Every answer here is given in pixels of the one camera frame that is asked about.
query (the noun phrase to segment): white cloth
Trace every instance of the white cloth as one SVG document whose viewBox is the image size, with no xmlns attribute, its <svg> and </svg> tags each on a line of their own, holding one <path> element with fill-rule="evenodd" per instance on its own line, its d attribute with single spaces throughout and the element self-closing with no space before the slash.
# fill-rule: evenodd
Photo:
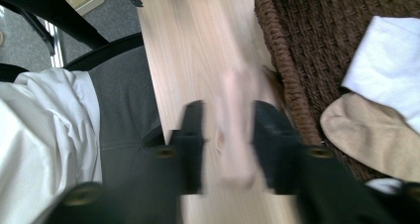
<svg viewBox="0 0 420 224">
<path fill-rule="evenodd" d="M 373 17 L 343 81 L 420 134 L 420 19 Z"/>
<path fill-rule="evenodd" d="M 67 188 L 102 180 L 87 72 L 53 68 L 0 82 L 0 118 L 0 223 L 40 221 Z"/>
</svg>

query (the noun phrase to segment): floor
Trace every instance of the floor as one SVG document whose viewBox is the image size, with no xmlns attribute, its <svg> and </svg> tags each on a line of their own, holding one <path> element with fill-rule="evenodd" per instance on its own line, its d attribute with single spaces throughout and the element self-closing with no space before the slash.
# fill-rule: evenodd
<svg viewBox="0 0 420 224">
<path fill-rule="evenodd" d="M 139 32 L 136 7 L 128 0 L 105 0 L 83 16 L 109 42 Z M 47 46 L 20 16 L 0 7 L 0 32 L 4 43 L 0 46 L 0 62 L 41 71 L 52 66 Z M 90 48 L 66 33 L 59 32 L 64 63 L 90 51 Z"/>
</svg>

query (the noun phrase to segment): wooden plank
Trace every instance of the wooden plank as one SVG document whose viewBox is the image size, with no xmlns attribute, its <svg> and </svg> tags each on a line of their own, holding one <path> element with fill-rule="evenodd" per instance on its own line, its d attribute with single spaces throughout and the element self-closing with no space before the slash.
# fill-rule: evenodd
<svg viewBox="0 0 420 224">
<path fill-rule="evenodd" d="M 204 195 L 183 198 L 184 222 L 296 223 L 293 197 L 268 194 L 259 176 L 251 190 L 220 180 L 212 101 L 230 67 L 270 65 L 254 0 L 142 0 L 140 23 L 162 126 L 179 127 L 185 104 L 206 102 Z"/>
</svg>

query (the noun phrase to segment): wooden board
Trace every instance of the wooden board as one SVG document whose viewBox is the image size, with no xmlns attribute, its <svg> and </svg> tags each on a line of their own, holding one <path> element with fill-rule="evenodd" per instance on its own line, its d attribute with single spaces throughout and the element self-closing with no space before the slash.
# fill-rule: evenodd
<svg viewBox="0 0 420 224">
<path fill-rule="evenodd" d="M 204 194 L 183 198 L 188 224 L 296 223 L 294 197 L 269 194 L 261 176 L 251 190 L 220 180 L 212 101 L 230 67 L 270 65 L 254 0 L 142 0 L 140 23 L 165 130 L 177 129 L 185 104 L 204 100 Z"/>
</svg>

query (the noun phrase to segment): metal rivet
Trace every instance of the metal rivet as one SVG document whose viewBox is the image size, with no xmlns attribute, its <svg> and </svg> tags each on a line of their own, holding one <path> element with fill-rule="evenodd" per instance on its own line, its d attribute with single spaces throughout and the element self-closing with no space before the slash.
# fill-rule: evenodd
<svg viewBox="0 0 420 224">
<path fill-rule="evenodd" d="M 66 206 L 87 205 L 98 199 L 100 194 L 100 190 L 93 186 L 80 187 L 69 193 L 63 203 Z"/>
<path fill-rule="evenodd" d="M 157 151 L 157 157 L 158 158 L 171 158 L 175 156 L 175 151 L 171 148 L 162 148 Z"/>
<path fill-rule="evenodd" d="M 408 190 L 408 194 L 420 202 L 420 187 L 412 187 Z"/>
<path fill-rule="evenodd" d="M 324 148 L 312 148 L 308 151 L 309 155 L 314 157 L 314 158 L 323 158 L 323 159 L 327 159 L 327 158 L 331 158 L 333 157 L 333 153 L 327 149 Z"/>
</svg>

